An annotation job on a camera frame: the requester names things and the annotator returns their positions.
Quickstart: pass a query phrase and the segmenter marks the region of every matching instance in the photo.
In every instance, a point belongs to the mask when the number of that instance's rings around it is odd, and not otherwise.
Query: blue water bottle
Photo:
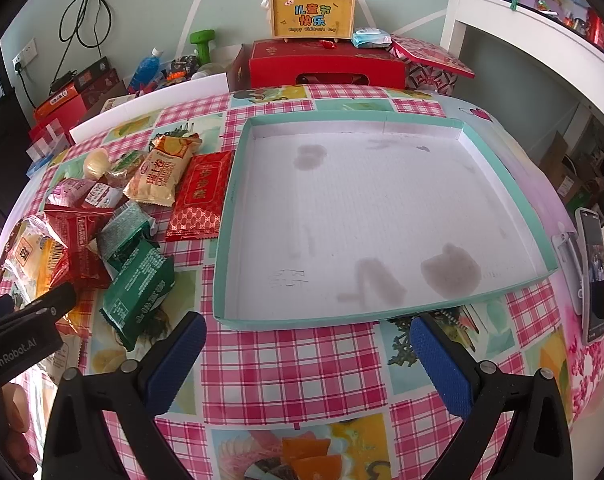
[[[160,70],[160,56],[162,56],[162,50],[154,48],[149,57],[141,60],[138,69],[131,78],[131,82],[128,84],[128,93],[134,94],[151,82],[151,79]]]

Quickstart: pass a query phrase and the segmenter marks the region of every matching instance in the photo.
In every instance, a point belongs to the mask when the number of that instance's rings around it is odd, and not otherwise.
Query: black cable
[[[20,62],[15,64],[15,70],[18,73],[18,76],[20,76],[20,81],[22,81],[22,88],[24,88],[24,93],[26,94],[26,98],[29,100],[29,103],[31,103],[31,106],[35,110],[35,104],[33,104],[33,101],[31,100],[29,91],[26,89],[26,84],[24,83],[24,78],[22,77],[22,66],[20,65]]]
[[[100,49],[100,45],[104,43],[104,41],[106,40],[106,38],[109,35],[109,32],[111,31],[111,25],[112,25],[111,8],[109,7],[109,4],[106,2],[106,0],[98,0],[100,6],[98,7],[98,10],[95,14],[95,23],[93,23],[93,34],[95,36],[95,44],[89,44],[89,43],[85,43],[84,41],[82,41],[82,38],[80,37],[80,27],[82,26],[82,23],[84,22],[84,18],[86,17],[86,10],[88,8],[89,0],[80,0],[80,8],[77,11],[76,25],[73,28],[73,32],[71,33],[71,35],[69,37],[63,38],[62,37],[62,25],[64,23],[64,17],[66,16],[66,13],[69,11],[69,9],[73,6],[73,4],[76,1],[77,0],[73,0],[73,1],[71,1],[70,4],[68,4],[66,9],[64,9],[64,12],[62,13],[62,17],[60,18],[60,26],[58,27],[58,38],[60,38],[60,41],[62,43],[66,43],[66,48],[64,49],[64,54],[62,55],[62,59],[60,59],[60,64],[58,64],[58,69],[56,70],[56,74],[53,77],[53,81],[55,81],[58,78],[58,74],[60,73],[60,68],[62,68],[62,63],[64,62],[64,58],[66,57],[68,49],[71,46],[71,42],[73,41],[73,38],[77,38],[77,41],[79,41],[80,44],[85,48],[97,48],[98,53],[100,54],[100,58],[101,58],[102,51]],[[107,15],[109,17],[109,27],[107,28],[106,33],[104,34],[104,37],[101,40],[98,40],[96,25],[98,23],[98,16],[100,13],[100,9],[102,8],[103,5],[104,5],[104,8],[106,9]]]

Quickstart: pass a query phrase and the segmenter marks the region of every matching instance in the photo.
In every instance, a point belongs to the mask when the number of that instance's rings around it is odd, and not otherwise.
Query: green snack package
[[[150,241],[156,231],[155,219],[142,211],[137,202],[129,200],[114,211],[111,220],[98,233],[100,257],[119,272],[140,238]]]
[[[153,311],[174,284],[173,257],[163,257],[149,241],[140,238],[104,294],[104,305],[100,309],[127,351],[135,348]]]
[[[106,172],[107,184],[111,187],[125,187],[144,162],[146,155],[148,153],[141,150],[132,150],[122,155]]]

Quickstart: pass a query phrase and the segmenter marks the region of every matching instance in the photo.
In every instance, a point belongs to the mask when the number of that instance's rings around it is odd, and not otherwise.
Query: teal box rim
[[[246,150],[246,143],[249,131],[253,126],[264,126],[268,124],[297,123],[306,121],[376,121],[387,123],[412,123],[412,124],[431,124],[434,126],[445,126],[456,128],[463,131],[464,134],[473,142],[482,156],[490,164],[491,168],[498,175],[502,184],[509,195],[517,205],[521,215],[540,251],[547,272],[522,283],[508,286],[499,290],[485,292],[459,298],[457,300],[440,301],[419,306],[410,306],[404,308],[394,308],[379,312],[367,312],[361,314],[351,314],[348,316],[323,317],[311,319],[280,319],[280,320],[253,320],[253,319],[230,319],[224,316],[226,302],[226,274],[228,268],[229,243],[231,230],[233,227],[233,217],[235,215],[235,199],[237,186],[243,173]],[[217,254],[215,259],[215,272],[213,274],[213,316],[221,324],[234,330],[279,330],[290,328],[314,328],[320,326],[336,326],[343,324],[352,324],[359,322],[376,321],[388,319],[390,317],[407,316],[419,312],[431,310],[440,310],[450,308],[460,304],[472,303],[474,301],[486,301],[496,296],[512,291],[519,290],[525,286],[538,283],[555,270],[558,269],[557,258],[549,237],[544,232],[542,222],[537,216],[533,206],[515,182],[515,179],[504,166],[499,157],[490,149],[482,137],[467,123],[460,119],[442,118],[435,116],[426,116],[421,114],[409,114],[401,112],[385,112],[381,110],[313,110],[307,112],[285,112],[279,114],[262,115],[248,118],[244,123],[240,133],[239,142],[236,147],[233,167],[229,177],[229,185],[224,198],[223,213],[220,225],[220,232],[217,244]]]

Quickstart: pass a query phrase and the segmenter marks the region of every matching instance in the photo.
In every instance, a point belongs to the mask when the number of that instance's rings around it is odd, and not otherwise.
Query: red envelope packet
[[[235,150],[196,155],[178,191],[166,240],[217,238]]]
[[[110,208],[73,208],[46,204],[44,219],[51,236],[63,244],[64,253],[51,275],[51,288],[69,281],[77,288],[107,288],[111,277],[102,260],[89,247],[113,216]]]

